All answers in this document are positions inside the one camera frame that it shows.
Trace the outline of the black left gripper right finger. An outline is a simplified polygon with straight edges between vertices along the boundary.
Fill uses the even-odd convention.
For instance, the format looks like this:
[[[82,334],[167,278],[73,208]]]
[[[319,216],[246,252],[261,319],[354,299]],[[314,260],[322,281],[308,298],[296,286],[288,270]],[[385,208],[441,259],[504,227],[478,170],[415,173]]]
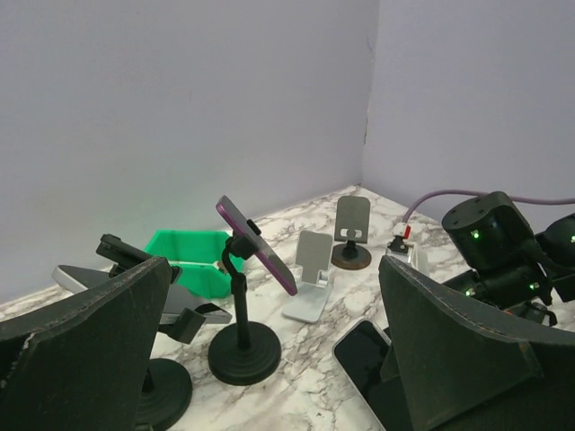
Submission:
[[[503,312],[391,256],[379,284],[416,430],[572,430],[574,335]]]

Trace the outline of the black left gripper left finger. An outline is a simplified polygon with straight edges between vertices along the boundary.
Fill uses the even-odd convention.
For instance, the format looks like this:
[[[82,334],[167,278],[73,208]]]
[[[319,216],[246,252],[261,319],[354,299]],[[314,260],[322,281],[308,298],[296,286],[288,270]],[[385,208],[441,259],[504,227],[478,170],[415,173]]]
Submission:
[[[131,430],[170,285],[153,257],[1,324],[3,430]]]

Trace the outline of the black phone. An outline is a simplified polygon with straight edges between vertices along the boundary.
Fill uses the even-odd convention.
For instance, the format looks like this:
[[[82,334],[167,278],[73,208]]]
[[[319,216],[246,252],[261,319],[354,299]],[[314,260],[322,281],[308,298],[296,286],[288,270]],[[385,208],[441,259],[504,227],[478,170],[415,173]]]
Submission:
[[[359,386],[370,410],[386,431],[413,431],[410,412],[399,377],[390,381],[371,381]]]

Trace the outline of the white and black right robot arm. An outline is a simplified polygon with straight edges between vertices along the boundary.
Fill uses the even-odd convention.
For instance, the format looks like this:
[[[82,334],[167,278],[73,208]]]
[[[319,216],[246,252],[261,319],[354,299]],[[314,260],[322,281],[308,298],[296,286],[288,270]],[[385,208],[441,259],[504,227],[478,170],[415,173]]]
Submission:
[[[552,292],[574,299],[574,215],[534,233],[502,191],[470,198],[441,221],[469,267],[445,286],[504,312],[554,326]]]

